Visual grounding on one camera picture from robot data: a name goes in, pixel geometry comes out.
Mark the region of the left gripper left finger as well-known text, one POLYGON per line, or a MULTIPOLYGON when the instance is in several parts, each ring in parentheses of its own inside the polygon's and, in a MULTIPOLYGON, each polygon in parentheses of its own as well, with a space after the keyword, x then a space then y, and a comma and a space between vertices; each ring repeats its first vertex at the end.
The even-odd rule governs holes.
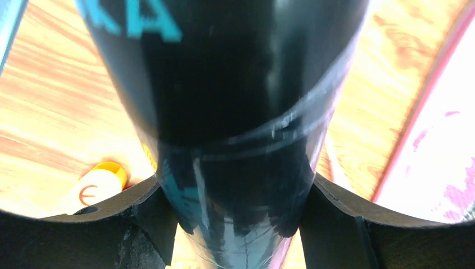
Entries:
POLYGON ((151 177, 74 215, 1 212, 2 268, 165 268, 177 221, 151 177))

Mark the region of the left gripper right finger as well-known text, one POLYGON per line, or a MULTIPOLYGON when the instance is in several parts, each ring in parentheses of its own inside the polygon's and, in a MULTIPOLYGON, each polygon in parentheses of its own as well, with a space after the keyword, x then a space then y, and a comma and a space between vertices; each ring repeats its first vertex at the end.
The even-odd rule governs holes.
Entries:
POLYGON ((376 205, 317 175, 300 225, 307 268, 473 268, 474 222, 376 205))

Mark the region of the yellow red green toy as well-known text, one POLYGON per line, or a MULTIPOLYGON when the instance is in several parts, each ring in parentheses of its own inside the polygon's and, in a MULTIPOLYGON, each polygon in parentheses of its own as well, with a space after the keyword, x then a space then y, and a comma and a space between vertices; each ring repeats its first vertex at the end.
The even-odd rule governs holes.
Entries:
POLYGON ((59 200, 54 206, 54 213, 73 215, 122 192, 127 181, 128 174, 121 165, 110 161, 101 162, 59 200))

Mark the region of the black shuttlecock tube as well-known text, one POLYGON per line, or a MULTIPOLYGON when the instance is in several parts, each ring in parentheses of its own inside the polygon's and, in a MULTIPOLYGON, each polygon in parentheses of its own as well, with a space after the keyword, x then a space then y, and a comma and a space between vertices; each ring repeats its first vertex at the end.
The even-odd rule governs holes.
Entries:
POLYGON ((280 268, 370 1, 77 1, 205 268, 280 268))

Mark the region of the pink racket bag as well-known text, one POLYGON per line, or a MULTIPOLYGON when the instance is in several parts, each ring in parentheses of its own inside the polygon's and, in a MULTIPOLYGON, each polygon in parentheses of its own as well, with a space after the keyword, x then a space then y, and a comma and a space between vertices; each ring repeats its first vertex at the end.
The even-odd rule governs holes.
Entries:
POLYGON ((437 222, 474 219, 474 2, 440 48, 372 201, 437 222))

